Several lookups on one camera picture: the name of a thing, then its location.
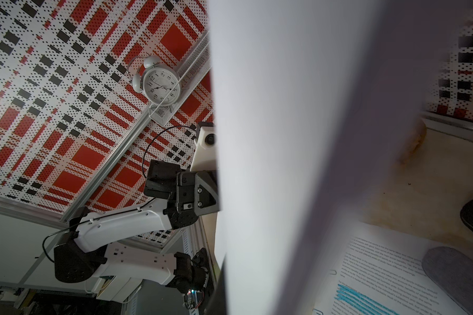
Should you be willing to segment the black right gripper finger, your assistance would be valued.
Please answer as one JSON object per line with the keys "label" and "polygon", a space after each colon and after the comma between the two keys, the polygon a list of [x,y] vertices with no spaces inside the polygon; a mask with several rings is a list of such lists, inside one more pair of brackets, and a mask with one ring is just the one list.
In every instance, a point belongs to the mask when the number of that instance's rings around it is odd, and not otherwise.
{"label": "black right gripper finger", "polygon": [[227,315],[226,272],[221,269],[217,286],[206,307],[205,315]]}

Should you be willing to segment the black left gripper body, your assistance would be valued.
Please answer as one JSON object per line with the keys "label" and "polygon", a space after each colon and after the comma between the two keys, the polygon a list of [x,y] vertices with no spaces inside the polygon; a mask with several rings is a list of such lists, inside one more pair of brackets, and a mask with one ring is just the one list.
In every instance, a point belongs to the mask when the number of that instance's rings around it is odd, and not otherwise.
{"label": "black left gripper body", "polygon": [[217,171],[184,171],[177,174],[177,211],[204,216],[220,211]]}

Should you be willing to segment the pink highlighted paper document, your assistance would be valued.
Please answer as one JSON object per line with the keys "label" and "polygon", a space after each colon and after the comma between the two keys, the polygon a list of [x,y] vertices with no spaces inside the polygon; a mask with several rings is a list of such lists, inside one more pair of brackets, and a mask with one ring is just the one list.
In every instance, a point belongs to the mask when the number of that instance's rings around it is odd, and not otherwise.
{"label": "pink highlighted paper document", "polygon": [[229,314],[307,314],[473,1],[210,1]]}

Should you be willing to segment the blue highlighted paper document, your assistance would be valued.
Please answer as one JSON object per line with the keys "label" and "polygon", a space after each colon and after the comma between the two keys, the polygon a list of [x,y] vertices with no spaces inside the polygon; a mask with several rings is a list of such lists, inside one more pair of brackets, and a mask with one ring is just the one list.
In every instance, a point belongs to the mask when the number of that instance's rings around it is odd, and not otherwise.
{"label": "blue highlighted paper document", "polygon": [[441,244],[359,223],[323,282],[312,314],[464,314],[422,268]]}

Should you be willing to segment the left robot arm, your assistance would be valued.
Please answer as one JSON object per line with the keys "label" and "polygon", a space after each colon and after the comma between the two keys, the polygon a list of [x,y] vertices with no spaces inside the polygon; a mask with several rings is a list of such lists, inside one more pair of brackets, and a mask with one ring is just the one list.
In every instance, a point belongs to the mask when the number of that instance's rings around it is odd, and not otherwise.
{"label": "left robot arm", "polygon": [[199,217],[219,211],[215,158],[194,160],[190,169],[155,161],[145,185],[149,202],[106,214],[83,211],[62,230],[54,248],[55,278],[63,283],[124,276],[156,282],[182,294],[206,291],[210,282],[208,254],[201,249],[159,254],[129,248],[121,240],[147,232],[179,230]]}

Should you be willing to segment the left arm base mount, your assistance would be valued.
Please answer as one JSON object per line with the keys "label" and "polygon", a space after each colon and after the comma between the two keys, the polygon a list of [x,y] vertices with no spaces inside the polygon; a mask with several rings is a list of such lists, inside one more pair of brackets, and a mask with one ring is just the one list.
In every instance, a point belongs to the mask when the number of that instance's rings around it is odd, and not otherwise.
{"label": "left arm base mount", "polygon": [[184,306],[189,314],[208,314],[209,302],[215,291],[215,274],[208,250],[200,249],[190,263],[189,290],[185,294]]}

